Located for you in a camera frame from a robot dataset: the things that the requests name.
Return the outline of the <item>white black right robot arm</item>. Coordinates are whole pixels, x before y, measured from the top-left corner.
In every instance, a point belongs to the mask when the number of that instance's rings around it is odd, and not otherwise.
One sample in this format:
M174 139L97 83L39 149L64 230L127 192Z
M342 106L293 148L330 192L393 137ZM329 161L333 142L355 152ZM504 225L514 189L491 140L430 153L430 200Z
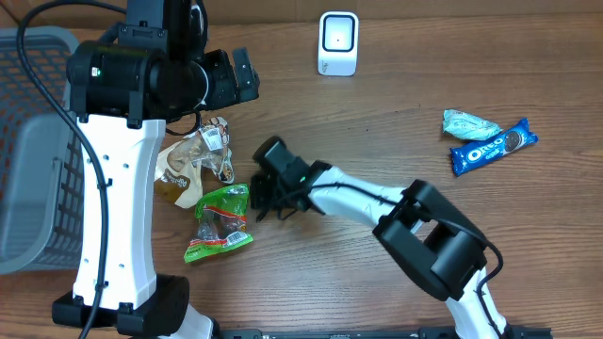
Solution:
M486 250L495 245L434 186L379 186L322 161L307 164L270 137L254 153L252 208L284 219L314 210L365 224L406 276L447 304L460 338L510 338L487 283Z

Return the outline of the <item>teal wet wipes pack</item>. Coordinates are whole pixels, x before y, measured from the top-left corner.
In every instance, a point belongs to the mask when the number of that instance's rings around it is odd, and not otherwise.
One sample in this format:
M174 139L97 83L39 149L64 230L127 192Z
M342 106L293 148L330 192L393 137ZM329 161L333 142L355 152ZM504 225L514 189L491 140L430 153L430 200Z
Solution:
M484 141L502 132L498 124L456 109L444 111L442 130L458 139L474 141Z

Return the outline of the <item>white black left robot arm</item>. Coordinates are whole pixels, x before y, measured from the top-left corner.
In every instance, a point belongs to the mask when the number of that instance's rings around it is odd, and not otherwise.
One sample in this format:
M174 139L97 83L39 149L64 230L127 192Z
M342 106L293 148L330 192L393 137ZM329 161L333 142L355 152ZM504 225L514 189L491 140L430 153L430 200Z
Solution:
M126 19L79 44L67 64L70 108L83 134L84 213L73 289L53 320L138 338L216 338L189 302L184 277L155 271L155 166L167 125L258 97L245 49L207 51L200 1L131 1Z

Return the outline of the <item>blue Oreo cookie pack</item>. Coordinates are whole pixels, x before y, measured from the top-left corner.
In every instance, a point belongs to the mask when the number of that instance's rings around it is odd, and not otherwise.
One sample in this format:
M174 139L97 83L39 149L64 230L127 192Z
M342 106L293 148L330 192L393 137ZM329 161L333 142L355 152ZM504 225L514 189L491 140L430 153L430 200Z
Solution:
M538 136L530 130L530 122L523 118L514 127L486 140L472 141L462 147L451 148L453 172L456 176L461 176L538 141Z

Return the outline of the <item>green clear snack bag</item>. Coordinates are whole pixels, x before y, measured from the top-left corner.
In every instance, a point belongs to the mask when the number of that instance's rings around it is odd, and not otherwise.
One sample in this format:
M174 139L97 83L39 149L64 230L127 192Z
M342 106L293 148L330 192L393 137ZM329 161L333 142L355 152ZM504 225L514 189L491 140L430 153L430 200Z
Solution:
M246 184L236 184L199 199L195 207L199 227L184 254L186 263L237 250L253 242L247 232L249 194Z

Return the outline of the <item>beige brown snack bag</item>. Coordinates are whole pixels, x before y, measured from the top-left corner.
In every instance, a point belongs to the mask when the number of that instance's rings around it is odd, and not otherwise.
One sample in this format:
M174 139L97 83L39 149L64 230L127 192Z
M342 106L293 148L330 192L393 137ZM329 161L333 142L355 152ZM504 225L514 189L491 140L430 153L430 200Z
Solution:
M227 120L215 117L160 152L155 167L155 194L188 209L204 195L203 170L211 170L223 184L232 184L235 172L229 143Z

